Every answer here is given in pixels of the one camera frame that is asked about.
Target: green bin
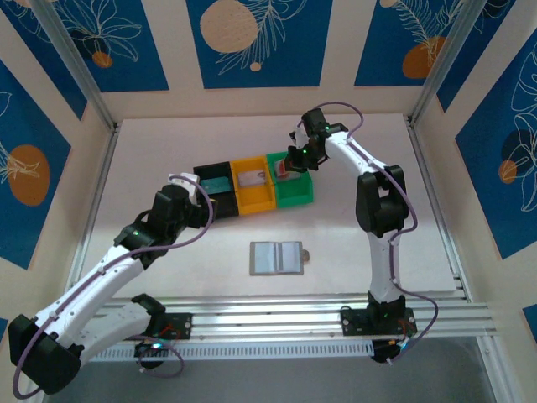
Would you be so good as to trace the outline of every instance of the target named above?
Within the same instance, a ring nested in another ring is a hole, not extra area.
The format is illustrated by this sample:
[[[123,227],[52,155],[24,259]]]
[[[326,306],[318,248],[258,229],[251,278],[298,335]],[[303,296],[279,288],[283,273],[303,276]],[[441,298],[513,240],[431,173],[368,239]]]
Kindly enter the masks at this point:
[[[278,182],[274,173],[274,162],[285,158],[286,152],[268,154],[267,161],[270,175],[276,190],[276,204],[278,208],[295,207],[313,202],[313,182],[309,172],[300,175],[300,178],[290,181]]]

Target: white table surface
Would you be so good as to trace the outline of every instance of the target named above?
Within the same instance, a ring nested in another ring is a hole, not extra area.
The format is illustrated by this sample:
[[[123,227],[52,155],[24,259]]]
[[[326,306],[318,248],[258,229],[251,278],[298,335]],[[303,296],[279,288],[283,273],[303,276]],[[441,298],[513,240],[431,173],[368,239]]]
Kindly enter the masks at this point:
[[[327,116],[352,127],[354,115]],[[83,272],[121,229],[153,204],[168,174],[194,166],[285,151],[294,116],[131,119],[122,123]],[[401,239],[401,280],[414,291],[452,291],[455,283],[404,118],[366,115],[355,139],[387,165],[404,169],[418,229]],[[206,236],[158,259],[116,296],[262,296],[364,293],[371,281],[367,235],[355,218],[356,177],[338,160],[312,172],[315,202],[216,222]],[[186,229],[184,241],[196,234]],[[252,241],[301,241],[310,251],[304,275],[249,275]]]

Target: yellow bin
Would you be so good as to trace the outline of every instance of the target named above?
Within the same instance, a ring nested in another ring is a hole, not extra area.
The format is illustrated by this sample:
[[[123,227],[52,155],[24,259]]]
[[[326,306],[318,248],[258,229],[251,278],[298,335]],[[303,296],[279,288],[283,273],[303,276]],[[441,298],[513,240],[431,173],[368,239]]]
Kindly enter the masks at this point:
[[[276,208],[274,183],[270,175],[269,163],[265,156],[230,161],[233,185],[237,196],[238,212],[241,216],[255,212],[266,212]],[[262,186],[239,187],[238,174],[250,170],[263,170],[266,182]]]

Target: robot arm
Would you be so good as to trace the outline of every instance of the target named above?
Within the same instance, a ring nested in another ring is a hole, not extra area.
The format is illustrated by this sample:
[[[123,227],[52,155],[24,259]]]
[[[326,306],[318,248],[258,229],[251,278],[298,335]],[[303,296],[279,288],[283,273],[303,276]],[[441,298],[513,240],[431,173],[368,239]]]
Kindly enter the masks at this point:
[[[394,235],[403,228],[409,207],[376,167],[382,167],[405,191],[403,170],[375,159],[354,139],[348,138],[345,126],[329,124],[319,108],[304,114],[289,136],[295,146],[289,147],[284,161],[286,170],[318,170],[320,164],[331,158],[341,160],[357,177],[356,217],[368,234],[372,282],[367,310],[353,310],[353,321],[359,323],[359,332],[355,334],[399,334],[399,323],[413,318],[413,312],[406,308],[404,295],[397,286],[399,238]]]
[[[181,177],[191,182],[198,179],[189,174]],[[10,354],[15,365],[31,339],[42,333],[29,350],[22,371],[45,393],[63,389],[81,366],[104,349],[165,326],[164,307],[146,295],[134,297],[105,317],[93,317],[118,290],[165,255],[166,247],[175,243],[186,227],[199,228],[208,222],[207,206],[195,204],[195,190],[187,181],[170,178],[169,184],[157,192],[153,208],[121,231],[114,246],[83,279],[31,320],[19,315],[10,323]],[[144,251],[155,246],[163,248]],[[123,259],[133,251],[136,254]]]

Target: ventilation grille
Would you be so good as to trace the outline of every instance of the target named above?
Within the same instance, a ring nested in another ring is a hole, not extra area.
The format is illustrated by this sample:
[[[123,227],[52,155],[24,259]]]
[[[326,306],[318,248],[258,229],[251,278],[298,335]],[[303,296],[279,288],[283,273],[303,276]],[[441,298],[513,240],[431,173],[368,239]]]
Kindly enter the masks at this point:
[[[326,357],[373,356],[370,340],[303,342],[303,343],[182,343],[175,346],[185,360],[214,359],[305,359]],[[174,360],[172,353],[164,350],[144,361]],[[94,357],[93,362],[131,361],[134,344],[118,344]]]

